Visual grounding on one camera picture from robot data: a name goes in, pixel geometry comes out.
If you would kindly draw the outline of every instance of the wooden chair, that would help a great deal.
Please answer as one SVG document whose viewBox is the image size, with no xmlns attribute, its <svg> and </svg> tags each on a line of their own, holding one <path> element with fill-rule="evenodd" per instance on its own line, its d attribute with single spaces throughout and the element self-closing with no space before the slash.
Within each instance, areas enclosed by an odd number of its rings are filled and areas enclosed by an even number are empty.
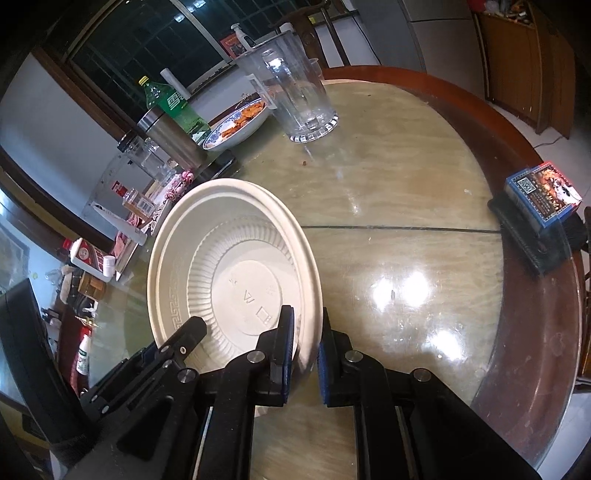
<svg viewBox="0 0 591 480">
<path fill-rule="evenodd" d="M 306 55 L 308 55 L 308 58 L 318 59 L 318 64 L 323 69 L 327 69 L 329 65 L 326 61 L 326 56 L 324 56 L 322 45 L 320 44 L 320 39 L 318 38 L 318 33 L 316 33 L 314 24 L 309 19 L 310 15 L 314 15 L 318 12 L 322 12 L 322 15 L 324 16 L 326 26 L 329 29 L 330 37 L 335 43 L 336 50 L 339 52 L 339 56 L 343 62 L 343 65 L 351 65 L 351 62 L 345 53 L 345 49 L 343 48 L 343 44 L 340 42 L 340 38 L 337 35 L 335 26 L 333 25 L 330 15 L 327 12 L 329 6 L 330 0 L 323 0 L 317 5 L 310 5 L 309 7 L 300 8 L 294 12 L 288 13 L 287 15 L 281 17 L 276 23 L 271 25 L 271 27 L 275 28 L 277 33 L 279 33 L 279 27 L 281 25 L 287 22 L 291 23 L 291 25 L 294 27 L 295 33 L 298 35 L 304 46 L 304 51 L 306 52 Z"/>
<path fill-rule="evenodd" d="M 585 227 L 587 228 L 587 259 L 588 266 L 591 269 L 591 207 L 585 207 L 584 210 Z M 579 278 L 582 282 L 581 288 L 581 302 L 583 304 L 583 330 L 581 342 L 581 358 L 579 361 L 579 372 L 574 386 L 575 393 L 591 391 L 591 287 L 587 286 L 587 281 L 590 280 L 591 274 L 580 272 Z"/>
</svg>

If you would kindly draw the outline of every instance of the soda bottle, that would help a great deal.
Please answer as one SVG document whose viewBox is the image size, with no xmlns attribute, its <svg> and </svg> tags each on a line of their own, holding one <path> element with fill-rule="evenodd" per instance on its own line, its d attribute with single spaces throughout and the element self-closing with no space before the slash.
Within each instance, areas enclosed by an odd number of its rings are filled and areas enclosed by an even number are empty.
<svg viewBox="0 0 591 480">
<path fill-rule="evenodd" d="M 139 84 L 144 87 L 148 110 L 154 105 L 158 105 L 164 113 L 172 117 L 196 142 L 205 140 L 210 134 L 211 128 L 207 122 L 198 116 L 188 101 L 170 85 L 152 82 L 146 76 L 140 79 Z"/>
</svg>

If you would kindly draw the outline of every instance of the qr code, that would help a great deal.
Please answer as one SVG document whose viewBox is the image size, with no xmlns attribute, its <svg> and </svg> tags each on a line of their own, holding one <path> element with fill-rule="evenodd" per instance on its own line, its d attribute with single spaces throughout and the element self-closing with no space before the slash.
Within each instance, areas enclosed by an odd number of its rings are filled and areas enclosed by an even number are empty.
<svg viewBox="0 0 591 480">
<path fill-rule="evenodd" d="M 527 177 L 524 177 L 521 180 L 517 180 L 517 185 L 521 187 L 521 189 L 524 191 L 526 195 L 535 190 L 534 184 Z"/>
</svg>

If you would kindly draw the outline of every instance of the window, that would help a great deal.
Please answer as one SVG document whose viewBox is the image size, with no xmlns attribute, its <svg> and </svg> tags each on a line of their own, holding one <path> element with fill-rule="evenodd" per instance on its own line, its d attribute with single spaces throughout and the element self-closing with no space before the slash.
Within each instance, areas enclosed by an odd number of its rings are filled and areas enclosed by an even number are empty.
<svg viewBox="0 0 591 480">
<path fill-rule="evenodd" d="M 131 126 L 146 110 L 138 84 L 144 75 L 163 82 L 160 71 L 168 68 L 195 90 L 231 64 L 222 41 L 232 24 L 258 41 L 273 35 L 271 24 L 283 15 L 319 1 L 88 0 L 67 12 L 46 45 Z"/>
<path fill-rule="evenodd" d="M 179 10 L 165 0 L 125 0 L 91 33 L 72 60 L 134 122 L 145 113 L 138 80 L 162 81 L 169 68 L 189 85 L 224 58 L 195 26 L 178 21 Z"/>
</svg>

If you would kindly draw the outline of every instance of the wooden cabinet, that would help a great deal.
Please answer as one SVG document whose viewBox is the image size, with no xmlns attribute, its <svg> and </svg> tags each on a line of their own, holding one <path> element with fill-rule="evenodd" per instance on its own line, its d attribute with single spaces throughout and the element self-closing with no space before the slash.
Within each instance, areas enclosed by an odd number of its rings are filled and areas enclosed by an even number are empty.
<svg viewBox="0 0 591 480">
<path fill-rule="evenodd" d="M 477 14 L 485 56 L 486 97 L 541 133 L 570 135 L 574 111 L 574 53 L 549 20 L 530 5 L 534 22 Z"/>
</svg>

